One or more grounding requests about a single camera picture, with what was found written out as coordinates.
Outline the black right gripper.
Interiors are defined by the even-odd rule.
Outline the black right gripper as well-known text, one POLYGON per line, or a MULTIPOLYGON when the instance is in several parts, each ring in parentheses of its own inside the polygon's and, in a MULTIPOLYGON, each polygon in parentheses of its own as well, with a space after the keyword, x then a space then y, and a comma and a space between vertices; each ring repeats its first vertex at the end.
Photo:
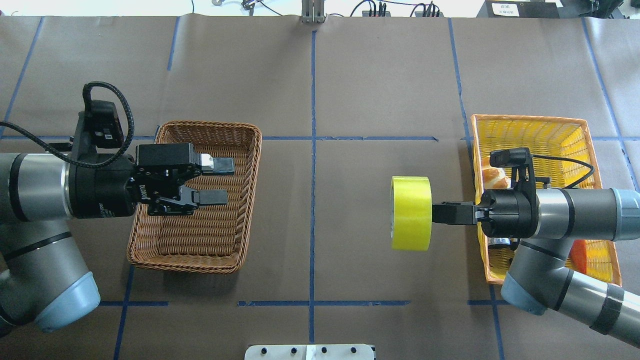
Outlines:
POLYGON ((432 221, 464 226, 476 225, 478 221, 489 238, 530 239, 537 230, 538 205, 535 190, 489 189, 476 205, 473 202, 434 203, 432 221))

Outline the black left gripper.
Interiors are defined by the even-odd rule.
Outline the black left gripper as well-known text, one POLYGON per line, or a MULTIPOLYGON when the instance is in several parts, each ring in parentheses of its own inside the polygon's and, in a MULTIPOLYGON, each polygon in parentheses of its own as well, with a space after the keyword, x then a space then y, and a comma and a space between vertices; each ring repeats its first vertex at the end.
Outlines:
POLYGON ((199 154, 191 143, 138 145, 100 168, 69 171, 71 214, 78 219, 129 217, 139 204, 151 216, 192 215, 198 207, 223 206, 224 189, 194 190, 186 182, 202 176, 232 176, 233 157, 199 154))

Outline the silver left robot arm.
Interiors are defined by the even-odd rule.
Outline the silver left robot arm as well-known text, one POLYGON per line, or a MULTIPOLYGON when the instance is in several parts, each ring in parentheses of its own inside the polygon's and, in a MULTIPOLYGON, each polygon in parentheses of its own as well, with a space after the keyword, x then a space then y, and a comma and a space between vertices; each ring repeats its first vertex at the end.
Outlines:
POLYGON ((50 333, 101 303, 93 273, 68 221, 148 214, 192 215, 225 205, 224 189, 196 190, 203 176, 231 176, 233 158, 199 153, 192 143, 138 145, 135 155, 74 149, 1 155, 1 335, 35 324, 50 333))

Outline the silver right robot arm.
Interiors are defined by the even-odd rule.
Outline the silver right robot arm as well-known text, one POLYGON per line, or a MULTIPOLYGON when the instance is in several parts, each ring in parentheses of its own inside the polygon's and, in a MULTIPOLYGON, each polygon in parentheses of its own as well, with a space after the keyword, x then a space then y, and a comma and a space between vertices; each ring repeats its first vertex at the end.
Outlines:
POLYGON ((488 238, 518 240, 501 296, 524 312, 562 313, 634 347, 639 296, 578 270, 578 242, 639 238, 639 194, 628 189, 487 190, 480 203, 441 202, 432 221, 480 225, 488 238))

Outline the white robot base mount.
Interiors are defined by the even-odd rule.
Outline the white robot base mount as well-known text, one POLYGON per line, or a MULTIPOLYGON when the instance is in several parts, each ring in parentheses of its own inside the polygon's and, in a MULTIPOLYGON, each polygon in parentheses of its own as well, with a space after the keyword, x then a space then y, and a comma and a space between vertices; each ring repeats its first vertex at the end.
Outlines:
POLYGON ((251 345, 245 360, 375 360, 374 345, 346 344, 260 344, 251 345))

